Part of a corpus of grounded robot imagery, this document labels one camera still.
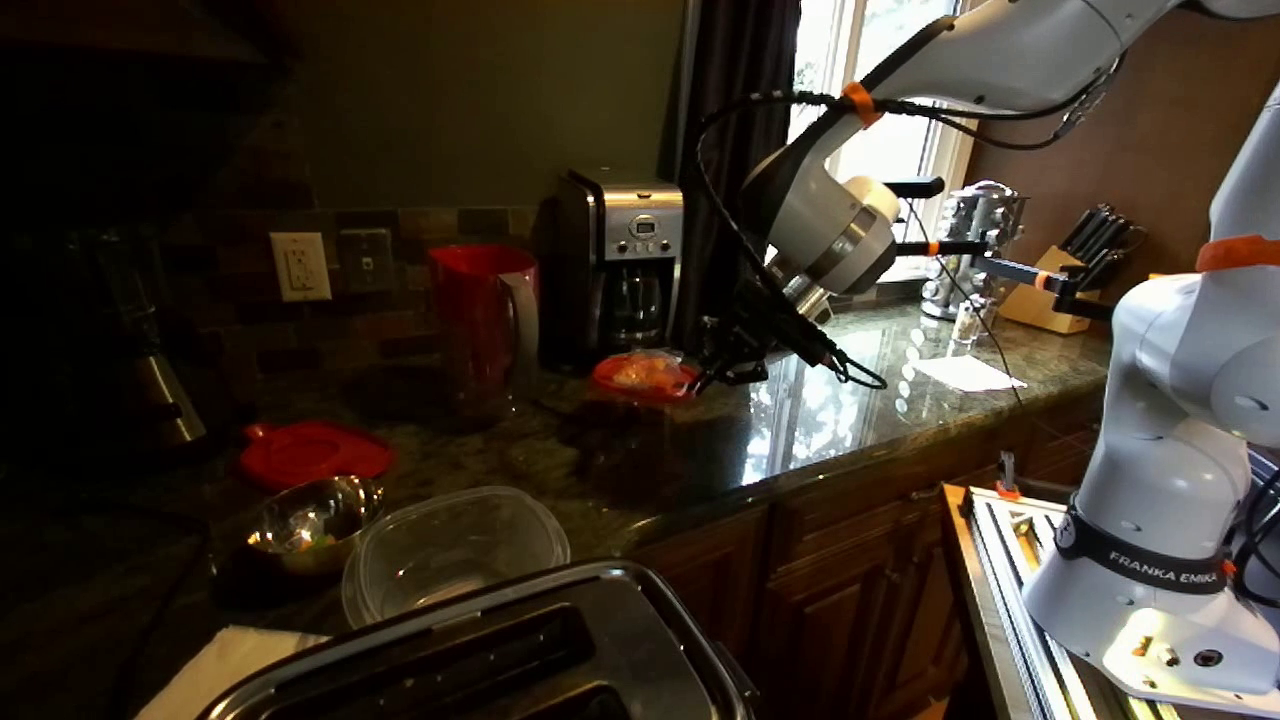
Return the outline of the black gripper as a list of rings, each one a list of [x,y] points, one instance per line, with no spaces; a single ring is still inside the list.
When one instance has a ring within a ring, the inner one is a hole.
[[[829,367],[839,384],[873,392],[887,387],[881,372],[850,360],[829,330],[803,318],[773,274],[750,274],[704,318],[704,354],[693,392],[763,381],[763,360],[773,351],[791,351],[813,367]]]

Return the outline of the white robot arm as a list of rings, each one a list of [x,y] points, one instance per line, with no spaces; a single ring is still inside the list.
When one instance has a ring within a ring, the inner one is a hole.
[[[791,286],[857,292],[904,249],[894,196],[836,178],[829,156],[881,115],[1030,119],[1097,97],[1176,8],[1267,20],[1274,0],[977,0],[816,103],[710,207],[742,234],[763,309],[822,367],[842,354],[795,315]],[[1116,688],[1267,715],[1280,627],[1249,528],[1252,456],[1280,445],[1280,128],[1260,115],[1226,165],[1195,261],[1110,304],[1097,445],[1024,606]]]

